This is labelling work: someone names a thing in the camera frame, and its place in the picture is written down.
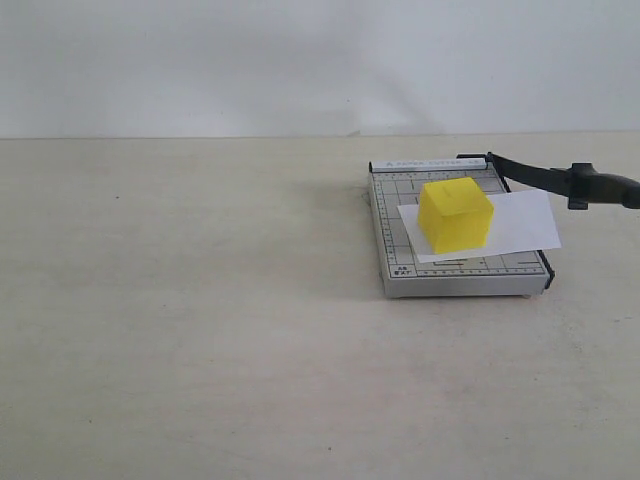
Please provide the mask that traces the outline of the yellow foam cube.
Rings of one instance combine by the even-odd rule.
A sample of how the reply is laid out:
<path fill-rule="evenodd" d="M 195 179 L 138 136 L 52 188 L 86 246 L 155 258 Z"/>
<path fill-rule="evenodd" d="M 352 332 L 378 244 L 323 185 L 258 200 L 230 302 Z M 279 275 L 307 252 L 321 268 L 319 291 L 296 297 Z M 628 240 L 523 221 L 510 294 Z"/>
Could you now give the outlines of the yellow foam cube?
<path fill-rule="evenodd" d="M 485 246 L 494 215 L 488 196 L 471 177 L 427 182 L 417 224 L 435 254 Z"/>

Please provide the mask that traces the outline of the white paper sheet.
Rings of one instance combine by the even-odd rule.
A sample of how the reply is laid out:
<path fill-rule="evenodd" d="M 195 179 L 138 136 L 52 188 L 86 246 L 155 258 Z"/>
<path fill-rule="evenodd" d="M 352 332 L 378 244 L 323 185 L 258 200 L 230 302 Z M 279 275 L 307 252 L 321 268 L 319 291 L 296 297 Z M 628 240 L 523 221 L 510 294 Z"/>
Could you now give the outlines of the white paper sheet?
<path fill-rule="evenodd" d="M 421 208 L 398 206 L 416 260 L 420 263 L 466 260 L 561 246 L 546 192 L 523 190 L 488 195 L 486 199 L 491 206 L 478 211 L 441 218 L 430 216 L 436 222 L 436 233 L 445 241 L 442 251 L 419 223 Z"/>

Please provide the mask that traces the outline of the black cutter blade arm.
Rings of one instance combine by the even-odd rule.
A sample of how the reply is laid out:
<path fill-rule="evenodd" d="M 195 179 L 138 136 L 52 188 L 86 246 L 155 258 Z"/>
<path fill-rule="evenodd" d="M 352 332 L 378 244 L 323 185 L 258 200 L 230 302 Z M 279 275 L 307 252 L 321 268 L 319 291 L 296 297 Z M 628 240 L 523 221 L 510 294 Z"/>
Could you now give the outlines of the black cutter blade arm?
<path fill-rule="evenodd" d="M 591 204 L 621 205 L 639 209 L 639 182 L 598 172 L 591 163 L 573 163 L 570 168 L 542 168 L 486 154 L 503 177 L 567 198 L 569 210 L 587 210 Z"/>

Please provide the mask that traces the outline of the grey paper cutter base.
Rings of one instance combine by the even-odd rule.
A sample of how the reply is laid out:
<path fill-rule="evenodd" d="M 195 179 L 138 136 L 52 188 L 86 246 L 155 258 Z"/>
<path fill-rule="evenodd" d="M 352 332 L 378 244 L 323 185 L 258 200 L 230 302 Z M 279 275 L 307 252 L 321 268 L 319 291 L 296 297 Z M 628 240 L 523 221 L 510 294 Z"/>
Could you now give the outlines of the grey paper cutter base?
<path fill-rule="evenodd" d="M 369 164 L 369 203 L 387 297 L 531 296 L 551 286 L 555 272 L 543 250 L 460 260 L 419 260 L 398 207 L 416 205 L 426 182 L 465 176 L 473 178 L 487 194 L 510 191 L 482 154 Z"/>

